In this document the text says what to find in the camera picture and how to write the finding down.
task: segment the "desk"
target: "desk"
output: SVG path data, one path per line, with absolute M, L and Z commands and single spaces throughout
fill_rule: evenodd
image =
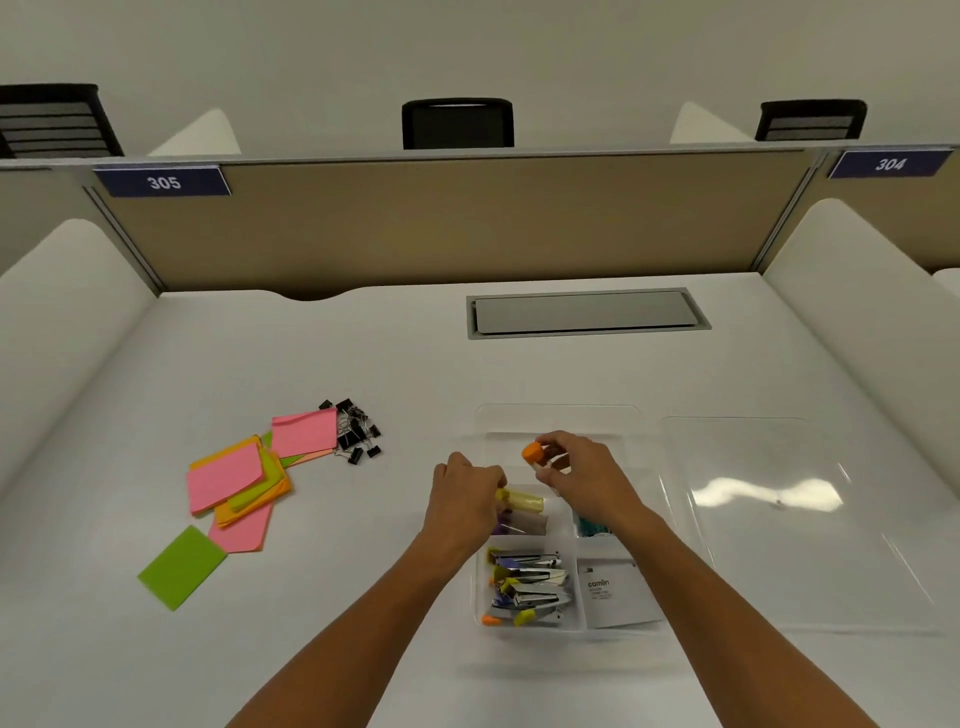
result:
M 712 330 L 467 339 L 468 295 L 681 286 Z M 167 612 L 135 576 L 192 521 L 187 464 L 273 415 L 343 397 L 384 431 L 384 454 L 294 468 L 264 551 L 229 557 Z M 309 303 L 161 296 L 0 501 L 0 722 L 223 725 L 392 564 L 419 528 L 433 465 L 455 448 L 471 455 L 487 402 L 632 404 L 652 434 L 667 416 L 816 424 L 853 482 L 869 483 L 858 497 L 947 633 L 793 639 L 881 725 L 955 721 L 955 497 L 760 276 L 730 274 L 367 288 Z M 472 622 L 470 569 L 427 617 L 372 725 L 479 727 L 494 710 L 531 726 L 716 725 L 686 664 L 518 682 L 472 666 L 464 646 L 490 637 Z

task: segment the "blue number plate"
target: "blue number plate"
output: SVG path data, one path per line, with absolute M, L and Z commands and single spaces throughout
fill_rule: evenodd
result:
M 887 149 L 844 152 L 832 180 L 865 177 L 933 177 L 952 149 Z
M 216 165 L 204 167 L 102 167 L 93 170 L 112 197 L 206 197 L 228 195 Z

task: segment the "wall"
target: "wall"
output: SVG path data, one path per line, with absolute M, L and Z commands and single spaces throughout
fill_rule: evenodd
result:
M 957 136 L 960 3 L 0 0 L 0 83 L 101 85 L 128 154 L 223 109 L 246 154 L 399 148 L 400 105 L 497 95 L 518 145 L 666 143 L 693 99 L 854 96 L 864 138 Z

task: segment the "office chair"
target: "office chair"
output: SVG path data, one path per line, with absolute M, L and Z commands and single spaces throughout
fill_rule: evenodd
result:
M 859 99 L 765 101 L 754 139 L 858 139 L 866 118 L 867 104 Z
M 0 158 L 122 156 L 96 85 L 0 85 Z
M 404 149 L 514 146 L 514 107 L 506 99 L 421 99 L 400 114 Z

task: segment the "person's right hand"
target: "person's right hand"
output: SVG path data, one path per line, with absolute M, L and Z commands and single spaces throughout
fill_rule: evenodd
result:
M 537 467 L 537 480 L 557 491 L 578 515 L 614 534 L 652 515 L 606 445 L 563 430 L 541 435 L 537 442 L 546 459 L 553 460 Z M 566 468 L 570 473 L 561 473 Z

